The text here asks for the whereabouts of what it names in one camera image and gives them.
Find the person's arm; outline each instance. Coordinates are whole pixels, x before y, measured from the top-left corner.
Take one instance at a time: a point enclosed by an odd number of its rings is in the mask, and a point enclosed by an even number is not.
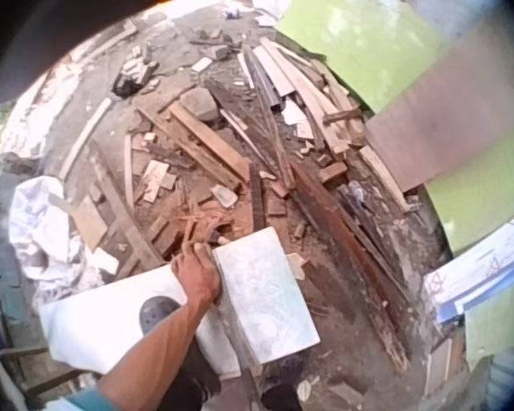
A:
[[[183,244],[171,269],[187,303],[133,346],[99,381],[101,393],[120,410],[155,410],[177,375],[196,328],[220,289],[210,251]]]

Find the green board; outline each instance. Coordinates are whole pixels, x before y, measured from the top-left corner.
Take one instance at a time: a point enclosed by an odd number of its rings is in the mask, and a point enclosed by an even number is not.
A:
[[[514,131],[427,191],[455,254],[495,231],[514,216]]]
[[[406,3],[293,0],[277,29],[327,63],[379,112],[428,69],[443,49],[431,25]]]
[[[466,359],[480,358],[514,347],[514,285],[465,313]]]

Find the blue sleeve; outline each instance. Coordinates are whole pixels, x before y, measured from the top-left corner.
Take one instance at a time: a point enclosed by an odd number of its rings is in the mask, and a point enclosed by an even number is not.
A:
[[[66,396],[65,400],[84,411],[118,411],[118,408],[97,387],[90,387]]]

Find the stone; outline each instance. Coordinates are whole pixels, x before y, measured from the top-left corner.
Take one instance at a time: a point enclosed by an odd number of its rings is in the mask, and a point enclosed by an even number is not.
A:
[[[209,90],[204,87],[185,92],[180,100],[185,109],[203,122],[211,122],[219,117],[217,104]]]
[[[214,45],[212,47],[208,47],[202,51],[202,54],[205,57],[209,57],[212,60],[223,60],[229,55],[229,46],[228,45]]]

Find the hand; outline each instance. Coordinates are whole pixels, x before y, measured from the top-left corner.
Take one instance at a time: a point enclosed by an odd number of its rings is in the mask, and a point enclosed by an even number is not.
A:
[[[173,274],[187,295],[188,304],[211,306],[219,294],[221,282],[212,261],[211,248],[200,242],[182,244],[182,253],[171,263]]]

